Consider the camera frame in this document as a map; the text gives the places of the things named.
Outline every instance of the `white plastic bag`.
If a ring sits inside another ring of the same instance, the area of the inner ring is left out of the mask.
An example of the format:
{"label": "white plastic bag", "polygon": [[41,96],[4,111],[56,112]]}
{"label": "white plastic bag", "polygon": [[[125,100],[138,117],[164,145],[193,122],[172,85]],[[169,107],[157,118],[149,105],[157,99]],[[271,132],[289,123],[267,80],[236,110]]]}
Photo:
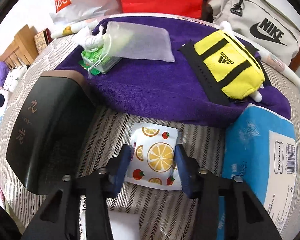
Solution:
{"label": "white plastic bag", "polygon": [[126,22],[108,22],[104,50],[108,56],[174,62],[166,29]]}
{"label": "white plastic bag", "polygon": [[50,17],[58,27],[120,13],[117,0],[51,0]]}

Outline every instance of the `purple towel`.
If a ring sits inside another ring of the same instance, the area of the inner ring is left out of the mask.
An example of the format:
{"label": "purple towel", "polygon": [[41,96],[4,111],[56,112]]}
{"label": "purple towel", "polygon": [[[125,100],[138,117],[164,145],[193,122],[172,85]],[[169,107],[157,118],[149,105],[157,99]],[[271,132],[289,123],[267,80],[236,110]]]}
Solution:
{"label": "purple towel", "polygon": [[221,106],[211,103],[185,57],[178,49],[193,40],[198,42],[216,31],[215,28],[185,20],[163,17],[118,17],[108,21],[131,22],[166,29],[176,59],[173,63],[156,60],[122,59],[107,74],[88,79],[88,72],[78,62],[82,47],[57,66],[59,70],[76,70],[83,74],[94,91],[104,96],[112,109],[143,117],[226,128],[233,123],[249,103],[266,107],[288,119],[290,103],[275,87],[260,89],[263,100]]}

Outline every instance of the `purple plush toy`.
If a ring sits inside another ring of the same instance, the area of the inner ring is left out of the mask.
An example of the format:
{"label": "purple plush toy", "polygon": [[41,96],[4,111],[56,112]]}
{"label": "purple plush toy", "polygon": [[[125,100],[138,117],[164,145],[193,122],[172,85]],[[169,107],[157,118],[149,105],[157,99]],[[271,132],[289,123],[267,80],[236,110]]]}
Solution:
{"label": "purple plush toy", "polygon": [[9,71],[8,65],[5,62],[0,61],[0,87],[3,87]]}

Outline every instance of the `nike logo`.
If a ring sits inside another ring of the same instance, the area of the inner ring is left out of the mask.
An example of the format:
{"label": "nike logo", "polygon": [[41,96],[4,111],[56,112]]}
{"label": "nike logo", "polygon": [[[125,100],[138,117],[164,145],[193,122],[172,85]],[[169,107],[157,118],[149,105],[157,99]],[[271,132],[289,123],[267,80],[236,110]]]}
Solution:
{"label": "nike logo", "polygon": [[[261,33],[258,28],[263,29],[269,36]],[[256,37],[257,39],[272,41],[281,45],[286,46],[286,44],[282,43],[280,39],[283,37],[284,33],[275,26],[271,21],[265,18],[261,23],[258,22],[251,26],[250,33]]]}

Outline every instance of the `white plush toy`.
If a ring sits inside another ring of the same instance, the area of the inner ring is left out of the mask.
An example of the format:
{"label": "white plush toy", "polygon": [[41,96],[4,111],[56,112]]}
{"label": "white plush toy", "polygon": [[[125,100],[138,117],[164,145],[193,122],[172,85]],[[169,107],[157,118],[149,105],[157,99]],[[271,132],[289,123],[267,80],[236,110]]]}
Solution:
{"label": "white plush toy", "polygon": [[104,27],[100,25],[99,33],[96,36],[93,36],[92,30],[90,30],[89,27],[85,27],[73,36],[73,41],[83,47],[86,51],[93,52],[95,51],[95,48],[103,46],[103,29]]}
{"label": "white plush toy", "polygon": [[6,81],[4,82],[3,88],[5,90],[13,92],[16,89],[23,75],[26,73],[26,71],[27,71],[27,66],[25,65],[10,70],[6,78]]}

